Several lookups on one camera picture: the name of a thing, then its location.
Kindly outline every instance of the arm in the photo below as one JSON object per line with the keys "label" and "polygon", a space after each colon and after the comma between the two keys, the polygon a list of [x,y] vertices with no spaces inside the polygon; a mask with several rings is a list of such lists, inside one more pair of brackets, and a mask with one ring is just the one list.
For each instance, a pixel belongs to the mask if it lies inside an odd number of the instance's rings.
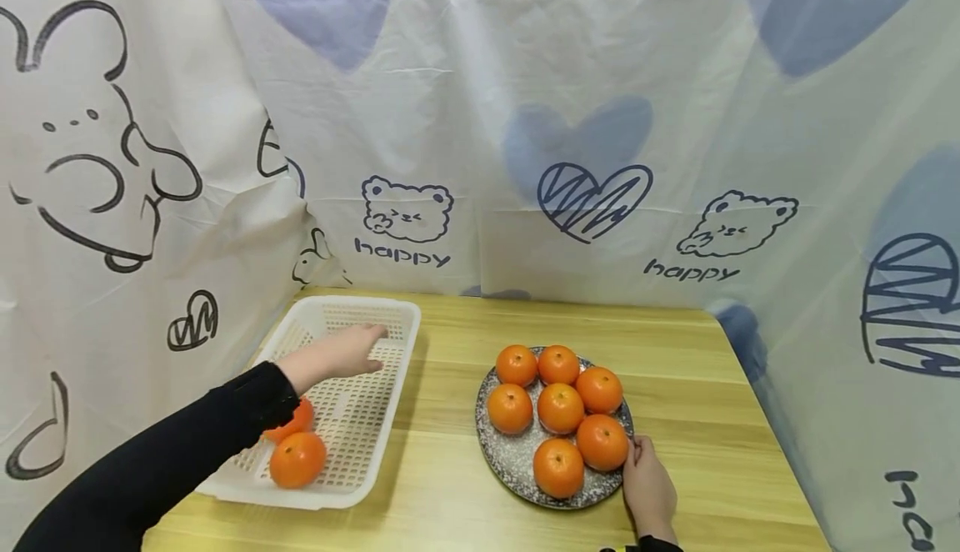
{"label": "arm", "polygon": [[630,440],[623,466],[623,497],[639,538],[627,552],[683,552],[673,532],[677,490],[646,436]]}
{"label": "arm", "polygon": [[372,373],[383,327],[358,325],[263,363],[147,428],[82,472],[27,527],[13,552],[133,552],[143,534],[330,377]]}

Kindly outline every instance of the orange on plate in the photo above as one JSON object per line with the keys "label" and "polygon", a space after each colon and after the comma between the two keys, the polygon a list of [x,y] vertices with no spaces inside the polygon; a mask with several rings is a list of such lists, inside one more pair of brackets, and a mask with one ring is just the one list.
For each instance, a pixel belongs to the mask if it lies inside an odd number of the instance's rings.
{"label": "orange on plate", "polygon": [[574,388],[554,383],[543,388],[539,395],[537,415],[545,430],[555,434],[573,433],[583,420],[583,401]]}
{"label": "orange on plate", "polygon": [[263,437],[270,439],[274,444],[279,444],[284,439],[292,436],[292,434],[312,430],[313,404],[310,403],[310,400],[301,398],[301,403],[297,406],[297,410],[294,411],[294,418],[290,419],[288,424],[280,425],[276,429],[264,431]]}
{"label": "orange on plate", "polygon": [[623,386],[610,369],[590,367],[577,377],[577,393],[583,406],[596,414],[610,414],[623,402]]}
{"label": "orange on plate", "polygon": [[525,388],[537,377],[537,357],[526,345],[508,345],[497,356],[497,377]]}
{"label": "orange on plate", "polygon": [[280,442],[270,456],[270,478],[284,489],[311,484],[327,463],[327,446],[316,433],[292,434]]}
{"label": "orange on plate", "polygon": [[580,376],[580,360],[566,345],[548,345],[537,362],[541,380],[550,383],[573,385]]}
{"label": "orange on plate", "polygon": [[590,414],[577,428],[577,449],[590,469],[619,469],[630,453],[627,431],[607,414]]}
{"label": "orange on plate", "polygon": [[567,439],[546,439],[534,452],[534,481],[544,494],[568,498],[583,487],[583,457]]}
{"label": "orange on plate", "polygon": [[527,390],[515,383],[498,385],[487,398],[487,414],[497,431],[518,434],[534,419],[534,403]]}

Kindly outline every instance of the fabric backdrop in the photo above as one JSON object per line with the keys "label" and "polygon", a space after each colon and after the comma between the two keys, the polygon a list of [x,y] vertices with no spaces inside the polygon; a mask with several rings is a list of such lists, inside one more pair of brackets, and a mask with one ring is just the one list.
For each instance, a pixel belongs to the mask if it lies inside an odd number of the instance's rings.
{"label": "fabric backdrop", "polygon": [[960,548],[958,2],[0,0],[0,499],[313,283],[707,308],[837,550]]}

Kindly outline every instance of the plate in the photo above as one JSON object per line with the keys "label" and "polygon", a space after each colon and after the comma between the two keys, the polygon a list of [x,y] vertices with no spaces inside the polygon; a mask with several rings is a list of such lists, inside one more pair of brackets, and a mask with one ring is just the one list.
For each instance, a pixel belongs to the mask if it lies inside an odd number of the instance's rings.
{"label": "plate", "polygon": [[[537,345],[530,348],[532,353],[539,358],[544,346]],[[586,358],[580,358],[580,370],[588,369],[593,363]],[[538,506],[552,509],[575,510],[588,508],[607,499],[618,490],[623,483],[623,474],[618,470],[599,472],[590,469],[589,466],[583,471],[583,487],[573,497],[567,499],[557,499],[544,494],[537,487],[534,481],[534,452],[538,446],[545,440],[557,437],[555,434],[548,433],[539,424],[537,418],[537,398],[543,390],[543,383],[539,379],[526,387],[527,394],[534,402],[534,420],[530,428],[516,436],[502,434],[493,428],[490,422],[490,415],[487,414],[487,397],[493,391],[493,388],[500,385],[497,377],[497,369],[491,369],[487,377],[480,383],[480,390],[477,392],[476,404],[476,425],[477,437],[480,439],[480,450],[487,459],[487,464],[493,474],[507,486],[514,494],[522,497],[528,502],[533,502]],[[620,421],[627,431],[627,437],[633,437],[633,419],[630,415],[630,408],[627,401],[620,404],[617,412],[613,413],[613,418]],[[572,434],[567,437],[571,442],[574,440]]]}

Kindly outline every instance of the basket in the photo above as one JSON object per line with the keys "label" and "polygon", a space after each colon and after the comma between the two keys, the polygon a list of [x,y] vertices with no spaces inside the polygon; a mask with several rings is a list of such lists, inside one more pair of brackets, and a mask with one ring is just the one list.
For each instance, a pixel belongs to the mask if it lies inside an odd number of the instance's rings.
{"label": "basket", "polygon": [[389,338],[374,346],[383,362],[375,374],[329,379],[306,393],[313,403],[313,429],[327,445],[327,465],[303,489],[280,489],[270,478],[273,444],[260,439],[210,475],[200,494],[230,502],[297,509],[348,508],[363,500],[377,481],[393,415],[421,320],[416,304],[394,299],[321,295],[297,301],[264,345],[254,364],[278,360],[314,338],[354,324],[384,324]]}

